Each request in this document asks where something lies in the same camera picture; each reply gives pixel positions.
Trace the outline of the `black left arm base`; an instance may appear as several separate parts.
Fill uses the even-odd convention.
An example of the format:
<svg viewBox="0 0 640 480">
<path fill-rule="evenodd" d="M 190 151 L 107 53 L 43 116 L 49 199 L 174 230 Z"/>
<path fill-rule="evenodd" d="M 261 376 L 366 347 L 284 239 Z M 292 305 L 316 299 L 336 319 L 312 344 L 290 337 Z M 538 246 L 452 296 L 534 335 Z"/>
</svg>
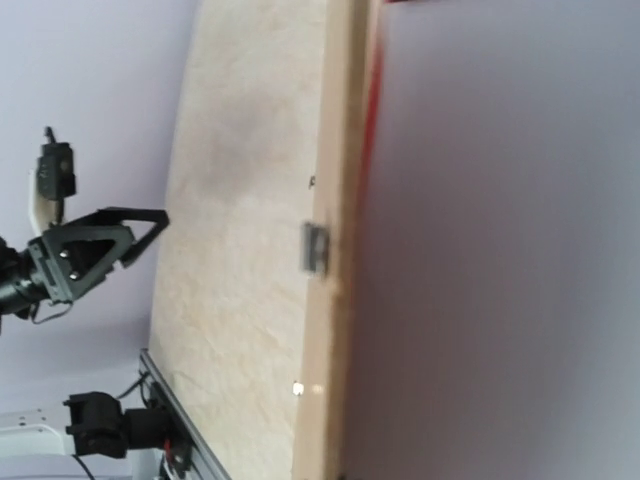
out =
<svg viewBox="0 0 640 480">
<path fill-rule="evenodd" d="M 191 438 L 176 414 L 165 404 L 125 409 L 119 399 L 103 392 L 70 396 L 65 432 L 78 456 L 101 455 L 122 459 L 132 451 L 155 449 L 168 469 L 163 479 L 185 479 L 192 467 Z"/>
</svg>

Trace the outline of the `red and black photo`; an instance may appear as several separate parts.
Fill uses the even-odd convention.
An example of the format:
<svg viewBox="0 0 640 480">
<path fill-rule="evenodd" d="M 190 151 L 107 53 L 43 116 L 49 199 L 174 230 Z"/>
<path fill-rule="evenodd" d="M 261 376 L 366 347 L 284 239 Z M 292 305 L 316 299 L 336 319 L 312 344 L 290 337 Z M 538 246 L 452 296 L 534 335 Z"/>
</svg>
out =
<svg viewBox="0 0 640 480">
<path fill-rule="evenodd" d="M 384 14 L 347 479 L 639 475 L 639 5 Z"/>
</svg>

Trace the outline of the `wooden picture frame red edge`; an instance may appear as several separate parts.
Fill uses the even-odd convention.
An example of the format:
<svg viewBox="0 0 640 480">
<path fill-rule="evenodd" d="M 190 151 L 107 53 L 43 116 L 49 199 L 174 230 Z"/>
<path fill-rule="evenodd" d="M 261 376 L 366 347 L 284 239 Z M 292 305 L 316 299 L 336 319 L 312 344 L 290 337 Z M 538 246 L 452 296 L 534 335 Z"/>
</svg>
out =
<svg viewBox="0 0 640 480">
<path fill-rule="evenodd" d="M 379 1 L 331 1 L 322 78 L 313 213 L 329 230 L 326 275 L 309 273 L 292 476 L 342 479 L 352 281 Z"/>
</svg>

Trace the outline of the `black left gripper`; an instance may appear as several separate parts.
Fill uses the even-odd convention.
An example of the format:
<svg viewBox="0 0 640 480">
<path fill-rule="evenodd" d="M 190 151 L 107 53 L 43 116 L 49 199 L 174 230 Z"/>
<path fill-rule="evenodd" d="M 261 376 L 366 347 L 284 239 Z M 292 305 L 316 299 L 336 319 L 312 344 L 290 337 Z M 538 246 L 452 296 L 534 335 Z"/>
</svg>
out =
<svg viewBox="0 0 640 480">
<path fill-rule="evenodd" d="M 1 253 L 1 313 L 32 318 L 43 301 L 73 304 L 106 280 L 114 264 L 133 265 L 169 226 L 166 210 L 109 207 L 101 223 L 45 231 L 17 252 Z M 133 223 L 149 224 L 134 237 Z"/>
</svg>

